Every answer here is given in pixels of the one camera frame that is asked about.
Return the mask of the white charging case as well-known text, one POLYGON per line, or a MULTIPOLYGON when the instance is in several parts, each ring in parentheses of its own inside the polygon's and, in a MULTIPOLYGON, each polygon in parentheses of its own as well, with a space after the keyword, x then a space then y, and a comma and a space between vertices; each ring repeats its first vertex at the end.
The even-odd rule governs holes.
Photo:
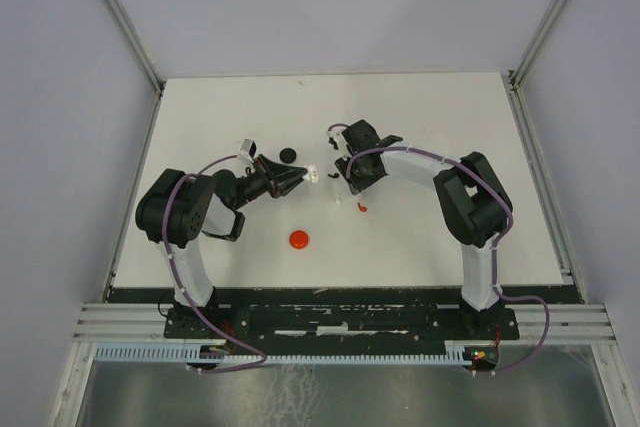
POLYGON ((306 173, 303 175, 303 180, 315 184, 319 181, 319 174, 315 165, 305 166, 306 173))

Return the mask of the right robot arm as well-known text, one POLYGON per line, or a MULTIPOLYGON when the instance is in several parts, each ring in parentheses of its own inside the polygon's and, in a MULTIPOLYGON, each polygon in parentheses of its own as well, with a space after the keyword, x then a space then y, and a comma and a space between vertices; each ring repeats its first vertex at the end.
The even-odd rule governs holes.
POLYGON ((398 177, 435 192, 449 233, 462 251, 460 329, 481 338, 495 326, 492 310, 501 301, 497 246, 513 226, 513 206, 488 159, 479 152, 447 157, 409 145, 403 138, 381 138, 360 120, 332 124, 329 144, 339 151, 334 162, 352 195, 385 177, 398 177))

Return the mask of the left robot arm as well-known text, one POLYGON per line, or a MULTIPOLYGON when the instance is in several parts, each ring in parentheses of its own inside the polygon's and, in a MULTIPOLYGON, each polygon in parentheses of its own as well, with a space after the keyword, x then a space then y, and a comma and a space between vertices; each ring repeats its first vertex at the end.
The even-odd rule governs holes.
POLYGON ((162 251, 175 302, 193 306, 186 323, 198 336, 212 336, 221 325, 220 311, 209 305, 215 287, 206 273, 199 239, 235 242, 244 228, 244 206, 263 195, 282 198, 300 184, 317 180, 314 166, 280 164, 259 155, 240 177, 229 169, 213 174, 166 169, 142 196, 135 224, 162 251))

